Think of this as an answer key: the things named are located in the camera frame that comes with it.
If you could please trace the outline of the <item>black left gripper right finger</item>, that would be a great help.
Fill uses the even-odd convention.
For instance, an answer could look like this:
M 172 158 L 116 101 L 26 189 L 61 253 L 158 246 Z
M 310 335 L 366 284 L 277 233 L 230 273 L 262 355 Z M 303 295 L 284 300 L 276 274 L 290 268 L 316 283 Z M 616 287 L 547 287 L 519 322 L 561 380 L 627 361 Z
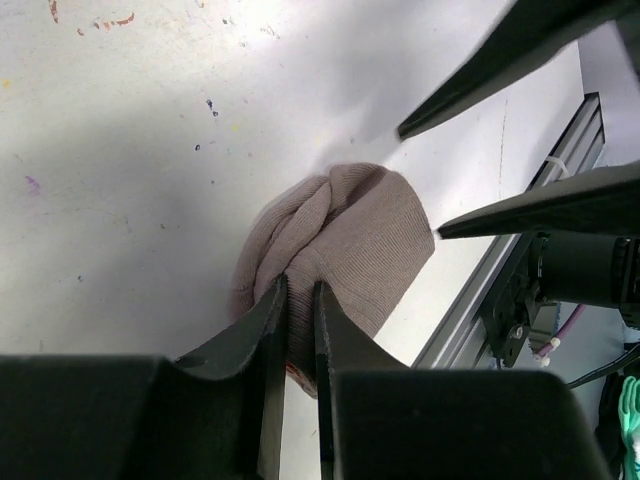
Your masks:
M 539 371 L 414 370 L 317 283 L 313 295 L 325 479 L 606 479 L 573 394 Z

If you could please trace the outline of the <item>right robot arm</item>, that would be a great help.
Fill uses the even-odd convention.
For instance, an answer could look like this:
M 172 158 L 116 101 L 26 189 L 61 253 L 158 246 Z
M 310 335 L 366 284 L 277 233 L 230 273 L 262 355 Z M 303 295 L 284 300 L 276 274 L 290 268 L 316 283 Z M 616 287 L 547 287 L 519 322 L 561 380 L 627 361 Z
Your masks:
M 635 1 L 518 1 L 477 52 L 397 129 L 406 140 L 454 118 L 614 21 L 639 58 Z M 515 364 L 546 357 L 541 309 L 558 302 L 618 310 L 639 324 L 639 167 L 594 165 L 606 142 L 600 97 L 587 94 L 527 191 L 465 214 L 444 239 L 492 244 L 416 359 L 419 368 Z

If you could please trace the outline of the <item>beige sock orange stripes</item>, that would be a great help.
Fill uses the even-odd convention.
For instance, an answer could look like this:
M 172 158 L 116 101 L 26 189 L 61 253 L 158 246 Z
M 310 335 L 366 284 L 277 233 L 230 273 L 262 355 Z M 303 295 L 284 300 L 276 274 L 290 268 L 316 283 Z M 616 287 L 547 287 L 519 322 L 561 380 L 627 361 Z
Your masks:
M 240 319 L 285 275 L 287 372 L 316 397 L 315 284 L 328 283 L 346 315 L 375 337 L 434 251 L 422 203 L 401 174 L 371 163 L 335 165 L 255 223 L 235 267 L 229 312 Z

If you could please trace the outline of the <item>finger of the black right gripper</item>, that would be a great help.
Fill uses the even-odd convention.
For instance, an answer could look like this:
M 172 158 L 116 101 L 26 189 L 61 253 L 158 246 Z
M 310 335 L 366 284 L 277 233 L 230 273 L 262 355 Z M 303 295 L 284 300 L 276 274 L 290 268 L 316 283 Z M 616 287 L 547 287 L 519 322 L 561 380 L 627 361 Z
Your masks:
M 482 102 L 549 62 L 600 25 L 639 9 L 637 1 L 516 1 L 444 83 L 397 127 L 401 141 Z
M 452 219 L 443 239 L 569 231 L 639 235 L 639 174 L 586 172 Z

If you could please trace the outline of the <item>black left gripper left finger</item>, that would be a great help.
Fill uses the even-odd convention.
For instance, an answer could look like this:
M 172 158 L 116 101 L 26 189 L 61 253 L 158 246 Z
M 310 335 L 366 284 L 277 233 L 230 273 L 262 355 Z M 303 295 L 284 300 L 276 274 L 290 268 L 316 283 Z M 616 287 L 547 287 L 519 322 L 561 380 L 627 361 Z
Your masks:
M 275 479 L 287 283 L 175 361 L 1 359 L 5 479 Z

